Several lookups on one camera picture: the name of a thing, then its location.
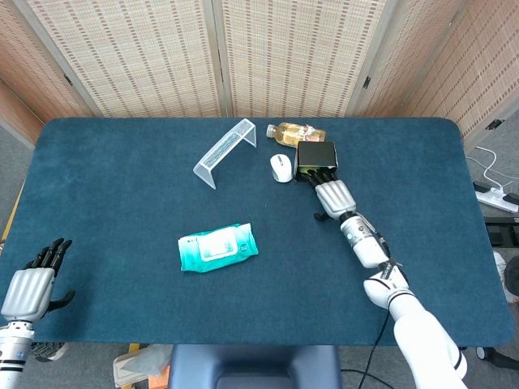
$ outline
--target white cable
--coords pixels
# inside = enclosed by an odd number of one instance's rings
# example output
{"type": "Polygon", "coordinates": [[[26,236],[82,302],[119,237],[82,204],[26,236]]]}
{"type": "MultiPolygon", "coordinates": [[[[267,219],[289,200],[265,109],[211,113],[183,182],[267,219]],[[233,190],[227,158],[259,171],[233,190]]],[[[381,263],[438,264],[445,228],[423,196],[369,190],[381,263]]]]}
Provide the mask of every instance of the white cable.
{"type": "MultiPolygon", "coordinates": [[[[475,162],[476,164],[478,164],[479,166],[481,166],[482,168],[486,169],[488,166],[485,166],[484,164],[482,164],[481,162],[479,162],[478,160],[476,160],[475,158],[472,158],[471,156],[466,156],[465,157],[467,160],[472,160],[473,162],[475,162]]],[[[493,172],[493,173],[496,173],[496,174],[499,174],[503,177],[506,177],[506,178],[510,178],[512,180],[519,180],[519,177],[514,177],[514,176],[509,176],[507,174],[504,174],[504,173],[501,173],[499,170],[495,170],[495,169],[488,169],[489,172],[493,172]]]]}
{"type": "Polygon", "coordinates": [[[495,180],[492,180],[490,177],[487,176],[487,171],[488,169],[491,169],[492,166],[494,166],[494,163],[495,163],[495,160],[497,160],[497,154],[495,154],[492,150],[489,150],[487,148],[484,148],[484,147],[479,147],[479,146],[476,146],[477,149],[479,150],[483,150],[485,152],[490,152],[493,156],[494,156],[494,160],[492,161],[492,163],[490,165],[488,165],[488,167],[485,169],[485,171],[483,172],[483,176],[490,182],[494,182],[499,188],[501,191],[503,191],[503,186],[501,184],[499,184],[497,181],[495,180]]]}

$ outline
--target black box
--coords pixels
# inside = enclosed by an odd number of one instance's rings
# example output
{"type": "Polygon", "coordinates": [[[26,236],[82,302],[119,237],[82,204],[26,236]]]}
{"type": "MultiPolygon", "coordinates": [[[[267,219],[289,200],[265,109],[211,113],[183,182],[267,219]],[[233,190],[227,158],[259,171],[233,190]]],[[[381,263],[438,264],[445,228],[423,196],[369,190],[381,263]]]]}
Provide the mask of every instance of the black box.
{"type": "Polygon", "coordinates": [[[328,168],[332,172],[337,170],[337,154],[333,142],[299,142],[295,153],[294,180],[307,182],[306,173],[309,170],[328,168]]]}

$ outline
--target robotic arm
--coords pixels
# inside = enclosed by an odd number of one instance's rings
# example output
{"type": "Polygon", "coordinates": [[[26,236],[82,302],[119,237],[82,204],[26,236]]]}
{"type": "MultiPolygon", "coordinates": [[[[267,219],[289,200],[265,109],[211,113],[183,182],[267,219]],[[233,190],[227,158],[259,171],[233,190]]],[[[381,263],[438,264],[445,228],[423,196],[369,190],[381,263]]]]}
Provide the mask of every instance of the robotic arm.
{"type": "Polygon", "coordinates": [[[325,214],[341,222],[341,231],[361,264],[379,271],[364,281],[370,300],[389,310],[395,320],[394,335],[413,373],[418,389],[465,388],[465,357],[433,314],[426,311],[409,284],[401,265],[391,258],[388,245],[370,222],[356,212],[356,204],[342,180],[328,170],[310,172],[325,214]]]}
{"type": "Polygon", "coordinates": [[[71,302],[75,291],[66,293],[59,301],[51,301],[50,294],[58,276],[66,249],[72,241],[59,238],[44,247],[36,258],[11,279],[2,316],[8,324],[0,327],[0,387],[15,389],[19,386],[28,352],[34,341],[32,325],[47,312],[71,302]]]}

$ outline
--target power strip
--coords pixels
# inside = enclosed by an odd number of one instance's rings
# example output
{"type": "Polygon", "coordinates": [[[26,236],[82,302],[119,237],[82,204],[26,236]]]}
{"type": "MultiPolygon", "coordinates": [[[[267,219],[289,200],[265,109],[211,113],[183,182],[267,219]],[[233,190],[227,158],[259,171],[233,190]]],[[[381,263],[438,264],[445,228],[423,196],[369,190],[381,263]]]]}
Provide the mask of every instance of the power strip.
{"type": "Polygon", "coordinates": [[[488,192],[482,193],[476,191],[476,197],[480,203],[490,205],[502,209],[506,212],[516,213],[519,212],[519,205],[504,201],[503,197],[506,194],[498,188],[491,188],[488,192]]]}

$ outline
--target plastic bottle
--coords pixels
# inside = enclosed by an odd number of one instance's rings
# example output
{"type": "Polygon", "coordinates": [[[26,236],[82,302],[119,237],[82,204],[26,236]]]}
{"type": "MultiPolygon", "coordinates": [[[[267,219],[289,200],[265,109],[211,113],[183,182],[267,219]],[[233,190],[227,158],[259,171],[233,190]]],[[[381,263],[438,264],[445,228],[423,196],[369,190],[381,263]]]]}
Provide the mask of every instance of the plastic bottle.
{"type": "Polygon", "coordinates": [[[273,124],[267,127],[267,136],[274,138],[279,144],[293,148],[298,147],[301,140],[307,142],[324,142],[325,130],[317,130],[312,126],[300,126],[293,123],[281,123],[279,126],[273,124]]]}

